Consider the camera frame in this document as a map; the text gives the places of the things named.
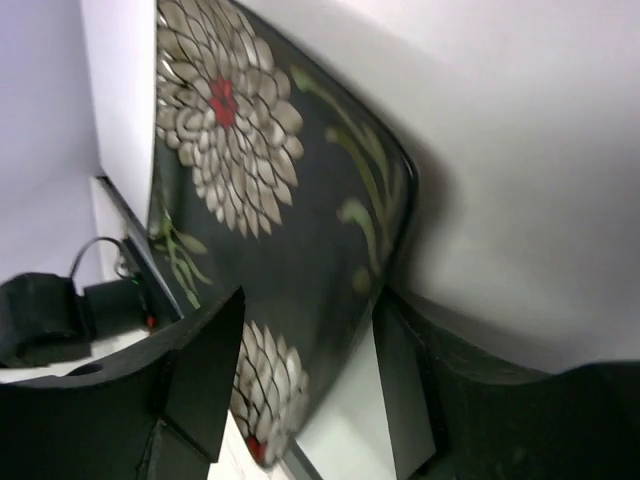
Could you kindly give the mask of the black floral square plate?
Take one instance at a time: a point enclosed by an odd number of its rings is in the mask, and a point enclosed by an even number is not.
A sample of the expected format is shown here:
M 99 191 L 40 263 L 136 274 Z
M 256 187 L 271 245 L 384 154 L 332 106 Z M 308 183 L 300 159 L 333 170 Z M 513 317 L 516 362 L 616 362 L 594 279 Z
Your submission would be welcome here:
M 186 309 L 244 291 L 229 409 L 267 469 L 368 327 L 414 171 L 369 109 L 239 3 L 160 1 L 155 36 L 149 240 Z

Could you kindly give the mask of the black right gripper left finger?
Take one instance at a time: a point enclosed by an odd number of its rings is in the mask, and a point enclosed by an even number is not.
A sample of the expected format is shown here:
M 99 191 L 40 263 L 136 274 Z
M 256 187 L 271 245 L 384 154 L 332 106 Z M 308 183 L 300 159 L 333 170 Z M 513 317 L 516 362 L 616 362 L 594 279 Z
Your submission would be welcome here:
M 2 478 L 206 478 L 244 314 L 237 289 L 67 376 L 2 385 Z

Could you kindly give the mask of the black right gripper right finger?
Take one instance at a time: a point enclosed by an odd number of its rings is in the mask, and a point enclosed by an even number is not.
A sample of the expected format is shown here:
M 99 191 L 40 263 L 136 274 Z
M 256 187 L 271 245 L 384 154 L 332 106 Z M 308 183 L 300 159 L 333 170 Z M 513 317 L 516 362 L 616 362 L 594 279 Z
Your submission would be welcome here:
M 635 479 L 639 365 L 494 357 L 385 289 L 373 331 L 399 479 Z

